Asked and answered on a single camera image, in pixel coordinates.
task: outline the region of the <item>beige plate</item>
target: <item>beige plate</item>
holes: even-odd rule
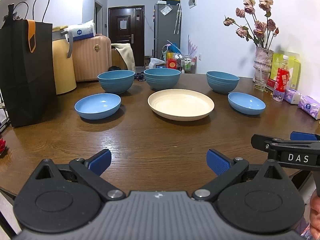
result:
[[[168,89],[148,98],[152,111],[176,121],[194,121],[206,117],[214,109],[211,98],[192,90]]]

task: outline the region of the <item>table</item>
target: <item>table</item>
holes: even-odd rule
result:
[[[154,93],[146,82],[134,81],[121,95],[120,109],[98,121],[81,119],[74,104],[81,98],[103,93],[98,82],[79,83],[58,96],[39,124],[12,128],[3,133],[9,147],[0,158],[0,187],[17,194],[44,158],[68,163],[89,158],[104,148],[112,153],[111,166],[102,178],[124,192],[130,190],[186,190],[192,193],[215,177],[207,167],[209,148],[229,158],[243,157],[261,164],[267,154],[251,147],[254,133],[288,139],[292,131],[320,133],[319,122],[297,106],[276,102],[270,93],[253,88],[252,79],[240,78],[235,92],[262,99],[266,110],[260,116],[236,112],[227,95],[213,92],[203,74],[182,74],[175,88],[201,92],[215,103],[212,113],[194,122],[164,119],[149,108]],[[296,170],[286,169],[289,175]]]

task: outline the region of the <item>orange strap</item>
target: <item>orange strap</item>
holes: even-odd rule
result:
[[[28,43],[30,52],[33,53],[36,49],[36,22],[26,20],[28,22]]]

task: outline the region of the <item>bowl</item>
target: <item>bowl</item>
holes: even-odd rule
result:
[[[79,116],[97,120],[113,115],[121,105],[121,98],[115,94],[96,94],[82,98],[75,104]]]
[[[121,94],[132,86],[134,74],[131,70],[113,70],[101,73],[98,80],[105,92]]]
[[[152,111],[175,121],[195,121],[209,115],[214,109],[211,98],[196,91],[167,89],[148,98]]]
[[[234,109],[243,114],[261,114],[266,108],[266,104],[259,98],[244,93],[230,93],[228,101]]]
[[[181,74],[179,70],[173,68],[150,68],[143,73],[149,86],[156,90],[174,87]]]
[[[229,93],[235,89],[238,85],[239,79],[237,76],[219,72],[219,71],[208,71],[207,81],[213,91],[218,93]]]

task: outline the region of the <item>pink suitcase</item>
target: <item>pink suitcase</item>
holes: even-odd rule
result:
[[[73,66],[76,81],[98,80],[97,76],[111,67],[111,41],[97,34],[93,38],[73,42]]]

